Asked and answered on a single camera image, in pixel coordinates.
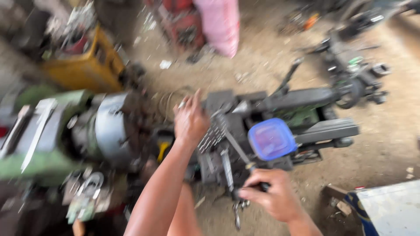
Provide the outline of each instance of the concrete floor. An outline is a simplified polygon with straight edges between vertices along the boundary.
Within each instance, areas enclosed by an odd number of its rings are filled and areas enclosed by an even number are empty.
[[[241,0],[237,55],[228,59],[207,54],[195,65],[176,61],[160,29],[150,27],[153,20],[144,24],[148,11],[143,6],[135,4],[112,13],[104,11],[100,17],[102,15],[105,25],[120,32],[118,38],[125,42],[131,58],[145,65],[146,82],[152,94],[157,92],[156,97],[184,85],[203,88],[205,92],[226,88],[233,88],[238,93],[272,92],[291,61],[302,56],[291,49],[318,43],[329,28],[326,21],[320,21],[308,32],[278,35],[278,23],[293,8],[292,3],[278,0]],[[324,149],[324,161],[298,166],[290,172],[303,206],[326,236],[361,235],[361,230],[352,216],[328,217],[336,210],[320,194],[324,185],[332,183],[350,190],[356,186],[398,183],[406,181],[407,167],[419,163],[415,137],[420,134],[420,28],[412,24],[416,21],[420,23],[420,16],[392,19],[355,42],[382,44],[381,48],[364,54],[372,62],[386,62],[391,66],[393,73],[383,78],[384,87],[390,92],[388,101],[383,105],[362,103],[349,110],[336,109],[340,117],[352,117],[360,125],[361,134],[354,138],[354,145]],[[162,60],[173,64],[162,70],[159,67]],[[327,86],[322,70],[318,56],[306,57],[295,73],[291,87]],[[244,73],[248,75],[238,82],[235,75]],[[214,186],[203,189],[206,200],[197,209],[197,215],[205,235],[288,235],[284,224],[273,220],[256,205],[242,213],[242,230],[236,232],[231,201],[223,199],[213,203],[213,198],[220,192]]]

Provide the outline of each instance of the blue lid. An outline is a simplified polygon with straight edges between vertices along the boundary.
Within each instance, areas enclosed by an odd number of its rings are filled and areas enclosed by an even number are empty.
[[[255,154],[264,161],[274,160],[297,149],[293,134],[279,118],[253,126],[248,132],[248,140]]]

